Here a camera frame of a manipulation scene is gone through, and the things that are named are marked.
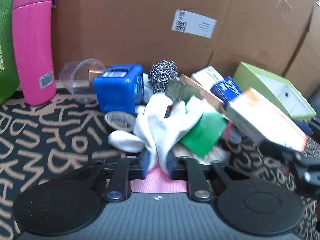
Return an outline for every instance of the cardboard box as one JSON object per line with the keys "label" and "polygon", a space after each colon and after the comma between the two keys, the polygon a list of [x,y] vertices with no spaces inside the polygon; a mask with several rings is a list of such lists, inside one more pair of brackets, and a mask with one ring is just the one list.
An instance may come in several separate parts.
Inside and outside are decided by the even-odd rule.
{"label": "cardboard box", "polygon": [[315,5],[310,27],[284,77],[309,98],[320,85],[320,9]]}
{"label": "cardboard box", "polygon": [[249,88],[257,90],[293,120],[303,122],[316,116],[316,112],[295,86],[279,75],[241,62],[233,80],[242,91]]}
{"label": "cardboard box", "polygon": [[230,102],[226,116],[255,143],[268,139],[303,152],[307,136],[279,108],[253,88]]}
{"label": "cardboard box", "polygon": [[210,89],[224,78],[212,66],[208,66],[191,75],[191,79],[199,83],[205,90]]}
{"label": "cardboard box", "polygon": [[[281,74],[306,29],[313,0],[57,0],[52,12],[56,78],[67,62],[106,66],[163,59],[179,73],[211,65],[232,75],[240,61]],[[216,20],[211,38],[172,30],[177,10]]]}

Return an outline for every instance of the tape roll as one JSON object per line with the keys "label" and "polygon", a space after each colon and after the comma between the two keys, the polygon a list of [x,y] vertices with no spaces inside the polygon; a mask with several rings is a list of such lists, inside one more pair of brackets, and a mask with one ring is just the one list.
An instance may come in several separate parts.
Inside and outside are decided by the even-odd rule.
{"label": "tape roll", "polygon": [[116,130],[133,132],[136,118],[128,113],[121,111],[112,111],[104,116],[106,128],[109,133]]}

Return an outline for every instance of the metal screw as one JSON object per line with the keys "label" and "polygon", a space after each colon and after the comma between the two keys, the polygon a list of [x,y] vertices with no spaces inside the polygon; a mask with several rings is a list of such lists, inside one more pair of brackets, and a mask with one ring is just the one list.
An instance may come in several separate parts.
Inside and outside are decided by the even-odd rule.
{"label": "metal screw", "polygon": [[304,179],[305,179],[306,182],[309,182],[309,181],[311,180],[311,175],[310,175],[309,172],[305,172],[305,173],[303,174],[303,177],[304,177]]}
{"label": "metal screw", "polygon": [[195,196],[204,199],[210,197],[210,193],[206,190],[198,190],[195,192]]}
{"label": "metal screw", "polygon": [[222,163],[223,161],[219,161],[219,160],[214,160],[211,163]]}
{"label": "metal screw", "polygon": [[119,192],[119,191],[110,191],[107,194],[107,197],[110,198],[110,199],[119,199],[119,198],[122,197],[122,193]]}
{"label": "metal screw", "polygon": [[296,158],[297,158],[297,160],[298,160],[298,161],[300,161],[300,160],[301,160],[301,156],[300,156],[300,154],[299,154],[299,153],[296,153],[296,154],[295,154],[295,156],[296,156]]}

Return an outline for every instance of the green box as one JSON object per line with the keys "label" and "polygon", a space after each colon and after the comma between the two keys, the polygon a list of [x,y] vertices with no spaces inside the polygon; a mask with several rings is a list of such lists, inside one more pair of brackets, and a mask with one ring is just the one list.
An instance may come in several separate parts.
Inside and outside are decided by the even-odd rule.
{"label": "green box", "polygon": [[289,80],[267,70],[241,62],[233,80],[242,91],[257,90],[292,119],[304,121],[316,116],[311,105]]}
{"label": "green box", "polygon": [[196,104],[204,108],[202,117],[179,142],[200,158],[204,158],[226,129],[228,120],[212,106],[204,105],[205,103],[195,97],[187,103],[186,111],[188,112],[190,107],[196,107]]}

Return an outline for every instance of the pink water bottle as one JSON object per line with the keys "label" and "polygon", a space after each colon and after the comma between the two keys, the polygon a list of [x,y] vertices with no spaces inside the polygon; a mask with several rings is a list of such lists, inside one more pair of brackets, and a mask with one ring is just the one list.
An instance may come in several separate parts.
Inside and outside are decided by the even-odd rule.
{"label": "pink water bottle", "polygon": [[52,0],[13,0],[14,56],[26,102],[37,106],[56,94],[51,53]]}

